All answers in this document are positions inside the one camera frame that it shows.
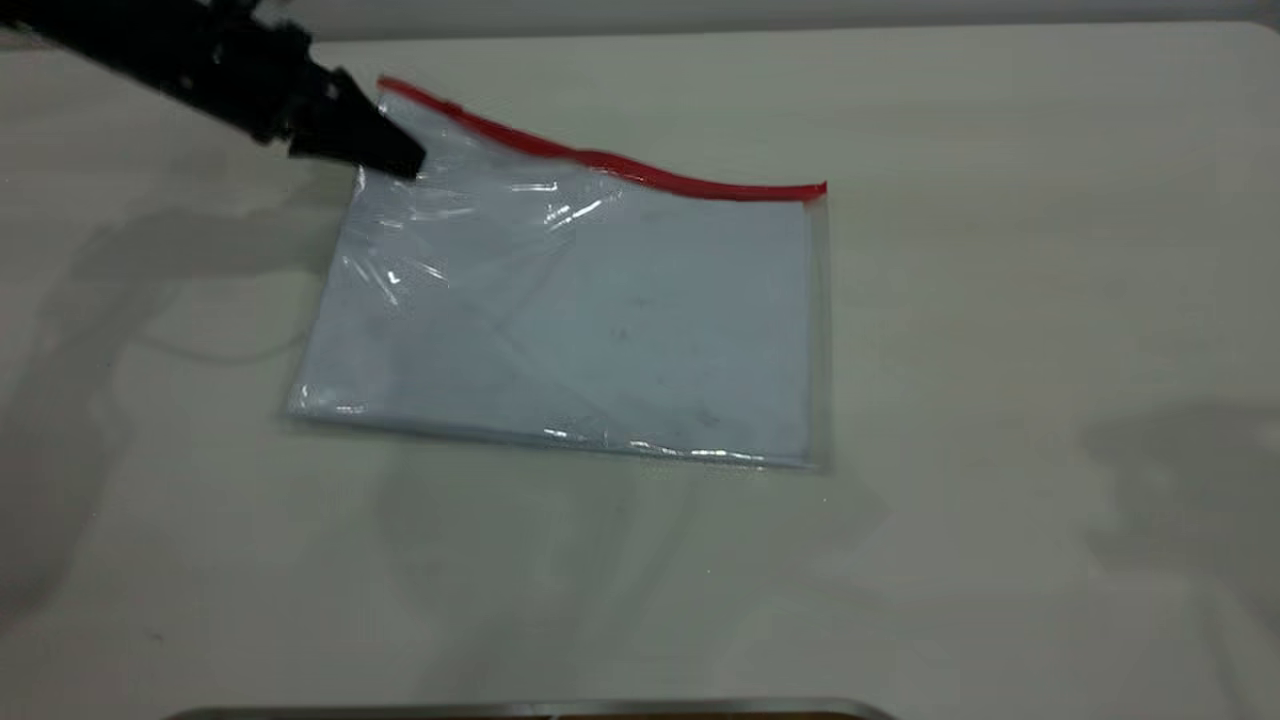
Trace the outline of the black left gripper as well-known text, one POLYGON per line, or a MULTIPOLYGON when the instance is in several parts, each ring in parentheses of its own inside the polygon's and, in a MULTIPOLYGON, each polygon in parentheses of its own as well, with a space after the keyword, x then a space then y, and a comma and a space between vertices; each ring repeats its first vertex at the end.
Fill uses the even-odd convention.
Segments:
POLYGON ((428 159, 342 68, 320 67, 312 36, 261 17, 259 1, 192 1, 186 102, 292 158, 364 167, 412 181, 428 159))

